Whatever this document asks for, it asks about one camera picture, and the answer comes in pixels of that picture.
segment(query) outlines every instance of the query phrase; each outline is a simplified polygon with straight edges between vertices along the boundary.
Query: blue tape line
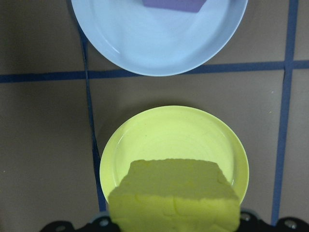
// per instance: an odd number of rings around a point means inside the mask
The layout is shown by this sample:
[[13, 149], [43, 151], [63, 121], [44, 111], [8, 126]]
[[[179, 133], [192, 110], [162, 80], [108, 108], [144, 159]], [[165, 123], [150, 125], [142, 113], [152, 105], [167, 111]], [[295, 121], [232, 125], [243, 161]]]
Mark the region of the blue tape line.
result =
[[[308, 61], [302, 61], [301, 64], [308, 64]], [[183, 74], [204, 74], [204, 73], [228, 73], [245, 71], [270, 71], [283, 70], [284, 62], [257, 62], [257, 63], [238, 63], [238, 64], [215, 64], [202, 65]], [[12, 74], [0, 75], [0, 83], [30, 82], [30, 81], [58, 81], [58, 80], [80, 80], [84, 79], [85, 72], [53, 72], [41, 74]], [[119, 69], [111, 71], [88, 71], [89, 79], [136, 77], [140, 76], [129, 71]]]
[[283, 61], [202, 65], [185, 74], [270, 71], [284, 69]]
[[297, 60], [293, 62], [294, 69], [309, 69], [309, 60]]
[[93, 109], [92, 109], [92, 101], [91, 101], [91, 92], [89, 86], [89, 78], [88, 78], [88, 39], [83, 33], [82, 29], [78, 26], [82, 51], [83, 51], [83, 60], [84, 60], [84, 68], [85, 68], [85, 79], [86, 79], [86, 91], [87, 91], [87, 103], [88, 103], [88, 114], [89, 114], [89, 124], [91, 128], [91, 137], [92, 137], [92, 157], [93, 157], [93, 167], [95, 172], [95, 179], [97, 185], [97, 195], [98, 195], [98, 205], [99, 210], [106, 211], [106, 203], [105, 197], [101, 188], [100, 183], [100, 155], [98, 152], [98, 145], [95, 133], [95, 124], [93, 119]]
[[85, 72], [52, 72], [0, 75], [0, 83], [33, 82], [33, 81], [60, 81], [81, 80], [85, 78]]
[[283, 179], [283, 169], [284, 169], [284, 155], [285, 155], [285, 147], [286, 147], [288, 120], [289, 120], [292, 74], [293, 74], [293, 67], [294, 67], [293, 59], [294, 59], [294, 49], [295, 49], [297, 9], [298, 9], [298, 0], [290, 0], [286, 48], [285, 48], [284, 79], [283, 79], [283, 85], [282, 85], [282, 98], [281, 98], [279, 137], [278, 137], [278, 146], [277, 146], [275, 183], [274, 183], [273, 204], [272, 204], [272, 214], [271, 214], [271, 224], [272, 225], [275, 225], [277, 223], [279, 219], [279, 215], [280, 215], [282, 179]]

